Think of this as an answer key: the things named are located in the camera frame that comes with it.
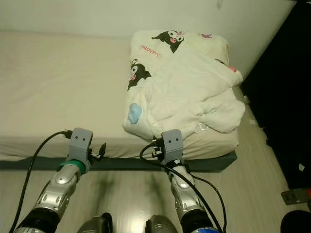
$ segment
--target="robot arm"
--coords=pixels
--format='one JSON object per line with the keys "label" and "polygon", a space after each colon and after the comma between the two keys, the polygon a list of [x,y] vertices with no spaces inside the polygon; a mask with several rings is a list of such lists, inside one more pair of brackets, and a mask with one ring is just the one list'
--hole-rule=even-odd
{"label": "robot arm", "polygon": [[103,158],[106,143],[99,154],[89,148],[93,133],[75,128],[70,138],[69,154],[64,163],[42,190],[33,209],[14,233],[54,233],[60,222],[76,184],[82,174],[89,171],[91,164]]}
{"label": "robot arm", "polygon": [[[179,130],[170,130],[162,133],[162,138],[155,146],[153,157],[158,157],[161,164],[168,166],[186,177],[195,185],[193,177],[187,172],[182,157],[183,141]],[[180,177],[168,172],[171,181],[172,194],[175,197],[175,207],[184,233],[208,232],[217,233],[213,224],[201,204],[195,191]]]}

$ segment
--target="floor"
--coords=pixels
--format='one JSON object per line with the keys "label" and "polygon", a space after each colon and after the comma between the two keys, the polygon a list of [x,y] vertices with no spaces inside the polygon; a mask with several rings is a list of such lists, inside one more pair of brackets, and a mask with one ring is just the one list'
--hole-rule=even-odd
{"label": "floor", "polygon": [[[241,98],[240,91],[235,91]],[[288,189],[286,181],[271,148],[265,144],[265,134],[250,122],[253,119],[247,106],[239,128],[237,161],[220,173],[195,175],[214,183],[222,194],[228,233],[279,233],[281,220],[287,212],[308,208],[306,204],[284,204],[280,193]],[[32,172],[20,219],[31,210],[53,173]],[[0,172],[0,232],[10,229],[25,174],[24,171]],[[197,182],[196,186],[222,225],[223,215],[217,195],[204,183]],[[142,233],[145,221],[152,214],[166,215],[178,232],[182,232],[170,183],[164,172],[89,172],[79,181],[57,232],[77,232],[83,222],[103,212],[112,214],[115,233]]]}

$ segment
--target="mattress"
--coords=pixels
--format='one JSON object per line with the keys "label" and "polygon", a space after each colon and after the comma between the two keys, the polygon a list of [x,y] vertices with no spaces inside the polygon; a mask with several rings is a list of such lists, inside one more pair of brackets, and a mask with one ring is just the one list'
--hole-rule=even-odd
{"label": "mattress", "polygon": [[[121,125],[129,55],[130,38],[1,32],[0,160],[32,156],[46,137],[75,127],[94,132],[94,151],[106,142],[108,157],[138,157],[149,142]],[[220,98],[235,96],[229,89]],[[215,158],[237,145],[236,130],[198,128],[184,140],[184,156]],[[57,136],[40,156],[65,157],[68,149]]]}

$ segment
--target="bed frame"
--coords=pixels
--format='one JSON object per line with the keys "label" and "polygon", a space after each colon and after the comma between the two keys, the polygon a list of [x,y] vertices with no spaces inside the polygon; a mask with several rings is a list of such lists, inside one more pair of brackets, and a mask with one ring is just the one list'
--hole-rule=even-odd
{"label": "bed frame", "polygon": [[[37,157],[34,170],[56,170],[66,158]],[[190,171],[194,172],[219,172],[227,168],[237,159],[235,151],[218,158],[185,160]],[[0,161],[0,170],[27,170],[31,157],[20,161]],[[135,158],[103,158],[92,165],[91,170],[142,170],[157,171],[159,167],[144,163]]]}

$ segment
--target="white wall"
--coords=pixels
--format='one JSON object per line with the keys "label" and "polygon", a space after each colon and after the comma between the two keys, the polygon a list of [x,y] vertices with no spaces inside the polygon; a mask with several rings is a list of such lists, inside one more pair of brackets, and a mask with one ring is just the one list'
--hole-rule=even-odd
{"label": "white wall", "polygon": [[139,29],[212,32],[246,75],[294,2],[289,0],[0,0],[0,29],[130,36]]}

